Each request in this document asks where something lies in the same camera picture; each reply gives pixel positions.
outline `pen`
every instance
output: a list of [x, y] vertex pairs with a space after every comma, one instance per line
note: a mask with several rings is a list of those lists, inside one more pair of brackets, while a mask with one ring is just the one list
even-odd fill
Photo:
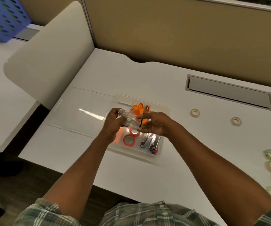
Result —
[[143, 118], [141, 119], [140, 128], [142, 127]]

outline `forearm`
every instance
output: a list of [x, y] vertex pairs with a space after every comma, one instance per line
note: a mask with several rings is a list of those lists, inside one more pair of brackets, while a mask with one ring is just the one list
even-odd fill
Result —
[[181, 125], [172, 125], [168, 139], [228, 225], [252, 225], [271, 210], [271, 196], [256, 181], [207, 148]]
[[64, 214], [80, 219], [107, 146], [103, 137], [94, 139], [44, 198], [58, 204]]

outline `plaid shirt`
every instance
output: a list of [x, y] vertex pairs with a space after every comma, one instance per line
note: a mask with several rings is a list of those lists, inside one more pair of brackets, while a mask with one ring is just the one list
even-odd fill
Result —
[[[100, 226], [215, 226], [195, 210], [181, 205], [157, 202], [154, 204], [119, 203], [108, 210]], [[255, 226], [271, 226], [271, 211], [262, 215]], [[63, 215], [57, 204], [39, 198], [35, 204], [25, 209], [16, 219], [14, 226], [80, 226], [73, 217]]]

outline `plastic bag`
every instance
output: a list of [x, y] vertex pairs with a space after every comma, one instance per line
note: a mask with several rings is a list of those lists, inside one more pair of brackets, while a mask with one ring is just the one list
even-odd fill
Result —
[[141, 120], [136, 119], [136, 115], [134, 115], [130, 112], [127, 112], [123, 109], [120, 109], [118, 111], [118, 118], [122, 117], [122, 116], [127, 118], [126, 121], [123, 123], [123, 125], [125, 125], [127, 127], [133, 126], [135, 128], [140, 128]]

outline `hand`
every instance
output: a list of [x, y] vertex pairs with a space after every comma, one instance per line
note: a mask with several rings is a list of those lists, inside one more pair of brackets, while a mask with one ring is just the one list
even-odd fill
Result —
[[164, 137], [169, 134], [169, 127], [171, 123], [174, 122], [166, 114], [155, 112], [139, 115], [137, 116], [137, 119], [150, 119], [150, 121], [142, 125], [141, 129], [138, 129], [139, 132], [155, 133]]
[[126, 117], [118, 117], [118, 111], [120, 108], [113, 108], [107, 115], [103, 128], [100, 131], [99, 136], [106, 138], [109, 144], [115, 140], [115, 135], [126, 121]]

